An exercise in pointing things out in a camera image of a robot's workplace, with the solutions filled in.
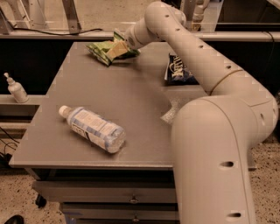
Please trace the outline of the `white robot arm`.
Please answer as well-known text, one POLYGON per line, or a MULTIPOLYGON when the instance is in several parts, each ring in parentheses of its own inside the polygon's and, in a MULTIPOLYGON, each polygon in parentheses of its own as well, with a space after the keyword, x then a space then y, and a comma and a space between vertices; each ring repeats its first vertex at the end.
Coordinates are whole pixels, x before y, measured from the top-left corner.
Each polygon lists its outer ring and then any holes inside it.
POLYGON ((277 101, 185 21, 182 11, 156 1, 124 34, 131 49, 165 41, 206 92, 184 105, 171 126, 180 224, 256 224, 248 154, 276 127, 277 101))

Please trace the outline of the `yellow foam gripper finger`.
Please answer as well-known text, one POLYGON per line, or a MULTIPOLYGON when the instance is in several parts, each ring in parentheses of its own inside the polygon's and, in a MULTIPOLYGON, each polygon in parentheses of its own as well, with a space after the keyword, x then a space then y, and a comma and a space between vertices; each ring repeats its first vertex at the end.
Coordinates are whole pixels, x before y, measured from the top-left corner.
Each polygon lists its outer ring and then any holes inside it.
POLYGON ((107 57, 110 60, 114 60, 115 58, 127 53, 129 48, 124 41, 118 41, 112 48, 108 50, 106 53, 107 57))

